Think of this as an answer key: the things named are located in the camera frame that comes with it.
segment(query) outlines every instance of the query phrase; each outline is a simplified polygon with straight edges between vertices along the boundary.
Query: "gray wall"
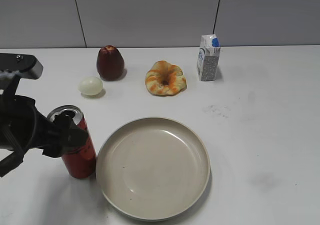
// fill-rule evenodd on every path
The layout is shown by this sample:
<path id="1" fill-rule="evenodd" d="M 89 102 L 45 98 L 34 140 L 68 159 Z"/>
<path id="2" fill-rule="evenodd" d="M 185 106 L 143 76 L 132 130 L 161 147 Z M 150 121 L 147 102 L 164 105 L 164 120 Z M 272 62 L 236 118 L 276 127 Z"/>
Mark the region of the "gray wall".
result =
<path id="1" fill-rule="evenodd" d="M 220 0 L 222 46 L 320 44 L 320 0 Z"/>
<path id="2" fill-rule="evenodd" d="M 84 46 L 75 0 L 0 0 L 0 48 Z"/>
<path id="3" fill-rule="evenodd" d="M 0 0 L 0 48 L 320 44 L 320 0 L 218 1 Z"/>
<path id="4" fill-rule="evenodd" d="M 88 47 L 193 47 L 219 0 L 77 0 Z"/>

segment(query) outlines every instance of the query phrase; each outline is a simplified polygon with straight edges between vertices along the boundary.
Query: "plate rim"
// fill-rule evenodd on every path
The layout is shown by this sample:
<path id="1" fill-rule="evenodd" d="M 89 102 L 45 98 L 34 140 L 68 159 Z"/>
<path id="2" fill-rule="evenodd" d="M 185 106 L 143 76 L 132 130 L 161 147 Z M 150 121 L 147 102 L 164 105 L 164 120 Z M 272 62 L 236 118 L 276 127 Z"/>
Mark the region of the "plate rim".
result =
<path id="1" fill-rule="evenodd" d="M 99 160 L 101 160 L 102 158 L 101 157 L 101 152 L 102 152 L 102 149 L 104 148 L 104 146 L 106 145 L 107 141 L 110 139 L 110 137 L 115 134 L 118 130 L 120 130 L 121 128 L 123 128 L 124 126 L 128 125 L 128 124 L 131 124 L 131 123 L 134 123 L 134 122 L 137 122 L 139 120 L 145 120 L 145 119 L 163 119 L 163 120 L 169 120 L 171 122 L 175 122 L 177 124 L 180 124 L 182 126 L 184 126 L 185 128 L 187 128 L 190 132 L 192 132 L 196 138 L 200 141 L 201 145 L 202 145 L 202 148 L 204 149 L 204 153 L 205 153 L 205 157 L 206 157 L 206 160 L 207 160 L 207 165 L 208 165 L 208 172 L 206 174 L 206 178 L 205 178 L 205 183 L 204 183 L 204 186 L 201 190 L 201 192 L 199 192 L 198 196 L 194 199 L 194 201 L 185 209 L 177 212 L 176 214 L 173 214 L 171 216 L 168 216 L 168 217 L 159 217 L 159 218 L 146 218 L 146 217 L 140 217 L 140 216 L 136 216 L 136 215 L 133 215 L 133 214 L 130 214 L 124 210 L 122 210 L 121 208 L 119 208 L 118 206 L 116 206 L 112 201 L 111 199 L 105 194 L 101 184 L 100 184 L 100 179 L 99 179 L 99 175 L 98 175 L 98 169 L 96 169 L 96 181 L 97 181 L 97 184 L 103 194 L 103 196 L 105 197 L 105 199 L 108 201 L 108 203 L 110 203 L 116 210 L 118 210 L 119 212 L 123 213 L 124 215 L 130 217 L 130 218 L 133 218 L 133 219 L 136 219 L 136 220 L 140 220 L 140 221 L 149 221 L 149 222 L 157 222 L 157 221 L 164 221 L 164 220 L 168 220 L 168 219 L 171 219 L 171 218 L 174 218 L 182 213 L 184 213 L 185 211 L 187 211 L 188 209 L 190 209 L 198 200 L 199 198 L 204 194 L 207 186 L 208 186 L 208 183 L 209 183 L 209 179 L 210 179 L 210 174 L 211 174 L 211 162 L 210 162 L 210 157 L 209 157 L 209 154 L 208 154 L 208 151 L 207 151 L 207 148 L 204 144 L 204 142 L 202 141 L 202 139 L 198 136 L 197 133 L 195 133 L 195 131 L 193 131 L 190 127 L 186 126 L 185 124 L 177 121 L 177 120 L 174 120 L 174 119 L 171 119 L 171 118 L 167 118 L 167 117 L 162 117 L 162 116 L 146 116 L 146 117 L 141 117 L 141 118 L 137 118 L 137 119 L 134 119 L 134 120 L 131 120 L 123 125 L 121 125 L 120 127 L 118 127 L 116 130 L 114 130 L 108 137 L 107 139 L 103 142 L 103 145 L 101 146 L 101 148 L 99 149 L 99 152 L 98 152 L 98 155 L 97 155 L 97 160 L 96 160 L 96 168 L 98 168 L 98 162 Z"/>

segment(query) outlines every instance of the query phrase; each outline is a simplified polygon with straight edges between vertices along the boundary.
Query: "ceramic plate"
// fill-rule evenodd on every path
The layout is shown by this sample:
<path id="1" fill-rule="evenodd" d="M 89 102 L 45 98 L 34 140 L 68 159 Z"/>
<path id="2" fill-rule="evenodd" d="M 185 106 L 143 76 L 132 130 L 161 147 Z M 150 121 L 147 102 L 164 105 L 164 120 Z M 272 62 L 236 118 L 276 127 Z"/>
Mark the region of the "ceramic plate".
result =
<path id="1" fill-rule="evenodd" d="M 96 178 L 122 213 L 157 221 L 190 208 L 204 192 L 210 161 L 200 138 L 183 124 L 160 117 L 132 121 L 101 148 Z"/>

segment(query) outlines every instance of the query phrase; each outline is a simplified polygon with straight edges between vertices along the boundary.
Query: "blue cap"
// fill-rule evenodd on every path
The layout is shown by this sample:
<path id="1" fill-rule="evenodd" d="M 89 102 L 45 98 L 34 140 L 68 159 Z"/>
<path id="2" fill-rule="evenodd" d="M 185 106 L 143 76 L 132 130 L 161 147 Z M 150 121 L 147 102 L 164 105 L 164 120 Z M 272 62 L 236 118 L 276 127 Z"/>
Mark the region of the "blue cap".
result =
<path id="1" fill-rule="evenodd" d="M 218 38 L 212 39 L 212 47 L 220 47 Z"/>

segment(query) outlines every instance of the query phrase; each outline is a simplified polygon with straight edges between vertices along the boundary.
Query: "red can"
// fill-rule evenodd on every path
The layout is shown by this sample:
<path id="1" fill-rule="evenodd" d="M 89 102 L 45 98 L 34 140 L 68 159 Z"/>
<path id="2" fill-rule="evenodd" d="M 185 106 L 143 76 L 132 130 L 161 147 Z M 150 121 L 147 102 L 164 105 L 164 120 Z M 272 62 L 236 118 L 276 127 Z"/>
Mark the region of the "red can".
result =
<path id="1" fill-rule="evenodd" d="M 85 145 L 62 155 L 62 160 L 69 174 L 76 179 L 89 177 L 96 170 L 96 151 L 93 146 L 87 123 L 83 112 L 76 106 L 60 106 L 50 112 L 47 118 L 50 121 L 55 119 L 56 115 L 65 113 L 72 117 L 74 123 L 81 129 L 88 132 L 88 138 Z"/>

